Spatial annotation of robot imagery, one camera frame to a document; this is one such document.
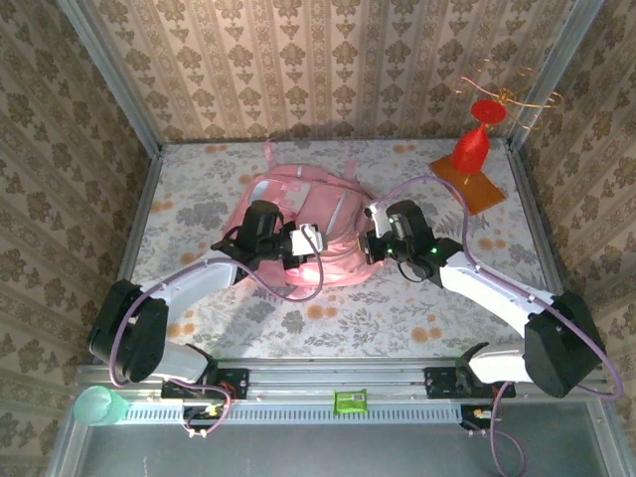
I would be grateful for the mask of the pink student backpack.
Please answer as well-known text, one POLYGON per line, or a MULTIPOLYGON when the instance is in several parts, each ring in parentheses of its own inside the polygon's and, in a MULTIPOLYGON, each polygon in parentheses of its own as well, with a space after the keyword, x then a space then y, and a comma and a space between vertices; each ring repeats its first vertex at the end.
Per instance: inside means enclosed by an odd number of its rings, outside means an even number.
POLYGON ((358 236, 371 226, 365 207, 373 196, 356 179, 356 161, 348 161, 344 174, 338 176, 318 166, 277 163, 269 140, 264 155, 269 169, 249 184, 224 235, 242 223, 249 205, 263 200, 283 215, 277 232, 282 224, 292 223, 291 232, 303 224, 315 225, 327 244, 321 258, 311 260, 306 268, 285 271, 280 261, 262 261, 256 275, 267 285, 296 289, 353 286, 371 277, 379 266, 366 264, 358 236))

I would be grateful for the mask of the orange flat board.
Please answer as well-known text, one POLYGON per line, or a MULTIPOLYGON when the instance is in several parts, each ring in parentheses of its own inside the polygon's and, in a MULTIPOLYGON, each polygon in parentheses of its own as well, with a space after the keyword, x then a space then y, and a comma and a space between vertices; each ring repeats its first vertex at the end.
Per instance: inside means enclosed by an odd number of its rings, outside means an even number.
POLYGON ((455 187, 458 195, 464 199, 470 216, 480 214, 505 200, 505 195, 483 172, 465 175, 457 172, 451 165, 451 156, 441 157, 429 165, 430 170, 438 178, 455 187))

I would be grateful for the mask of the floral table cover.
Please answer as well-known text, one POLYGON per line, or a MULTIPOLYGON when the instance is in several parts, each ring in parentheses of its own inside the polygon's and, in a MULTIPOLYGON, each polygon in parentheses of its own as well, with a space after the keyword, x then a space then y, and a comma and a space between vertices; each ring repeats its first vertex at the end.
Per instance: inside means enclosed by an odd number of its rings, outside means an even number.
MULTIPOLYGON (((504 193, 500 205, 473 217, 441 185, 419 183, 450 139, 277 142, 282 164, 316 165, 356 177, 371 193, 406 184, 439 237, 466 240, 473 256, 500 272, 548 290, 502 139, 491 143, 486 176, 504 193)), ((144 283, 200 257, 220 239, 248 184, 268 167, 259 143, 173 144, 163 148, 155 190, 132 278, 144 283)), ((474 302, 430 283, 407 281, 393 263, 366 282, 327 288, 314 300, 289 303, 251 280, 215 293, 168 325, 169 338, 220 359, 456 357, 479 342, 510 343, 516 332, 474 302)))

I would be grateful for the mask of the wide aluminium extrusion beam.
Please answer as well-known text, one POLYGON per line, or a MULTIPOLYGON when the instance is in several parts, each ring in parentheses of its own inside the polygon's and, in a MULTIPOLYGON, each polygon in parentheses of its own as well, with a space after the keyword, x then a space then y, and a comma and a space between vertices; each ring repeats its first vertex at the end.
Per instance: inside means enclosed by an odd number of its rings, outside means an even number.
MULTIPOLYGON (((220 369, 248 369, 249 404, 327 404, 333 403, 334 391, 366 389, 368 403, 422 403, 427 401, 424 370, 452 367, 453 359, 236 359, 220 360, 220 369)), ((80 366, 76 390, 92 385, 113 388, 106 366, 80 366)), ((119 389, 123 396, 141 401, 158 400, 161 380, 149 378, 140 384, 119 389)), ((595 396, 580 389, 557 399, 531 384, 515 385, 512 403, 553 403, 589 401, 595 396)))

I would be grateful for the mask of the green wipes packet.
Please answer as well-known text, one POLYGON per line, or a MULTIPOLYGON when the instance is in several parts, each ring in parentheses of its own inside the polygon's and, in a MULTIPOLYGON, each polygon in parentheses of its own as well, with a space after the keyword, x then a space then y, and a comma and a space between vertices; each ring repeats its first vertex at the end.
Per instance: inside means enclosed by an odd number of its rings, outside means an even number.
POLYGON ((334 392, 334 413, 336 415, 349 413, 367 413, 367 391, 334 392))

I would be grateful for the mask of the small black electronics board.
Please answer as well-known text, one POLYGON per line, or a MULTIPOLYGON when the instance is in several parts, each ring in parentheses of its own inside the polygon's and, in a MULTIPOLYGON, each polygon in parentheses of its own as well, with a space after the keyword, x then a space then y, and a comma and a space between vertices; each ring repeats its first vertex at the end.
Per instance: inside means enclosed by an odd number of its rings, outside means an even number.
POLYGON ((187 431, 209 432, 220 421, 225 410, 223 404, 186 405, 182 412, 182 425, 187 431))
POLYGON ((460 426, 468 431, 480 431, 491 427, 491 404, 462 404, 460 426))

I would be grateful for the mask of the grey metal sheet panel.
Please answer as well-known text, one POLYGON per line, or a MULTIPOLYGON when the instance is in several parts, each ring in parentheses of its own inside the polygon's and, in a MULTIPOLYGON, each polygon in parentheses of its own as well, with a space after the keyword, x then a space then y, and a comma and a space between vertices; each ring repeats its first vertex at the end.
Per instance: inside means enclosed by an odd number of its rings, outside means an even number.
POLYGON ((636 477, 617 413, 507 403, 497 437, 457 424, 65 425, 45 477, 636 477))

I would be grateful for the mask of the teal plastic cup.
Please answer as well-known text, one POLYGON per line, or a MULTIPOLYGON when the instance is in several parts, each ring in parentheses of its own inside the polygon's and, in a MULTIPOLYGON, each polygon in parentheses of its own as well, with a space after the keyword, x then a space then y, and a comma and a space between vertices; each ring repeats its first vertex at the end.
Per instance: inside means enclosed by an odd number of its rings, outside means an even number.
POLYGON ((102 386, 84 390, 73 406, 76 421, 87 426, 114 425, 124 420, 128 409, 120 394, 102 386))

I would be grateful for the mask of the aluminium side rail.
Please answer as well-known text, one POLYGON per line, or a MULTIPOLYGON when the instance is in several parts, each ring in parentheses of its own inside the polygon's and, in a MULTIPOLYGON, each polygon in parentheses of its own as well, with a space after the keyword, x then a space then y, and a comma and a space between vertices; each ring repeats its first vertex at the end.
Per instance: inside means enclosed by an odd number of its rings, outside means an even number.
POLYGON ((565 287, 563 286, 563 280, 557 264, 556 253, 551 247, 549 235, 545 229, 546 221, 543 219, 535 199, 523 158, 507 140, 504 140, 503 144, 546 285, 549 291, 562 294, 565 291, 565 287))
POLYGON ((134 281, 132 275, 155 190, 160 179, 162 165, 161 158, 153 159, 150 163, 115 282, 106 292, 88 333, 86 347, 91 354, 91 364, 102 365, 108 362, 109 351, 105 350, 105 346, 112 342, 126 307, 141 295, 141 285, 134 281))

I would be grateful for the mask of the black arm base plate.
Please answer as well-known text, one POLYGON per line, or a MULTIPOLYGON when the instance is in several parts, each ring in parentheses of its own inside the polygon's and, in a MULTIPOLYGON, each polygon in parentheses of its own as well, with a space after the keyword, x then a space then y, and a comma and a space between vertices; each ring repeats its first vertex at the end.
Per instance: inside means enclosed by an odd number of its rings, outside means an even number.
POLYGON ((430 399, 494 398, 504 384, 484 384, 467 368, 428 367, 423 370, 423 376, 430 399))
MULTIPOLYGON (((196 382, 197 386, 213 386, 224 389, 232 399, 246 399, 248 384, 249 370, 238 368, 206 371, 196 382)), ((168 381, 162 385, 161 398, 211 399, 224 398, 224 396, 213 391, 185 388, 172 381, 168 381)))

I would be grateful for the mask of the aluminium frame post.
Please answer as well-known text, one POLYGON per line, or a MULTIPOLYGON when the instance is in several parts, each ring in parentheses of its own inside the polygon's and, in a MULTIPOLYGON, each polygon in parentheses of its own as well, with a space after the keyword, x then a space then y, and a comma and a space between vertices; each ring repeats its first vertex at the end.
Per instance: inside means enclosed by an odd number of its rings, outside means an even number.
POLYGON ((155 133, 150 116, 144 110, 132 81, 126 75, 124 61, 117 57, 116 49, 106 38, 105 30, 98 25, 97 16, 84 0, 58 1, 150 160, 155 162, 160 156, 162 142, 155 133))
POLYGON ((540 127, 542 114, 549 110, 548 99, 553 92, 557 91, 558 82, 603 3, 604 0, 576 0, 574 2, 538 78, 525 99, 525 103, 535 104, 537 108, 524 106, 521 109, 518 116, 521 124, 513 125, 507 138, 510 148, 519 150, 530 132, 540 127))

